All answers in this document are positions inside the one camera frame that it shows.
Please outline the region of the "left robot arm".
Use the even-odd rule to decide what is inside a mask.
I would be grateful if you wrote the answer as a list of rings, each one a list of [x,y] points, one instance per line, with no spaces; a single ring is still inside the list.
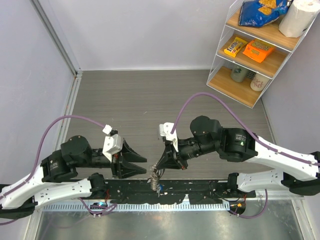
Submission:
[[[118,134],[107,136],[102,148],[92,148],[88,140],[73,136],[60,149],[41,161],[34,174],[18,182],[0,186],[0,217],[18,220],[41,207],[74,198],[101,199],[108,187],[102,174],[76,180],[78,168],[111,169],[112,176],[126,179],[145,174],[138,166],[147,159],[136,153]]]

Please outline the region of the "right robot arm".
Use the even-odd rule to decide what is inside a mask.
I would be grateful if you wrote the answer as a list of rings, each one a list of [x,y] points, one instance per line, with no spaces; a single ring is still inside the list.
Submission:
[[[190,123],[192,137],[179,139],[171,122],[159,125],[165,150],[154,175],[165,169],[188,167],[188,160],[213,152],[232,163],[256,163],[270,168],[258,173],[231,173],[226,191],[232,197],[256,190],[288,190],[301,196],[320,192],[320,153],[305,154],[275,145],[242,128],[224,128],[216,119],[198,116]]]

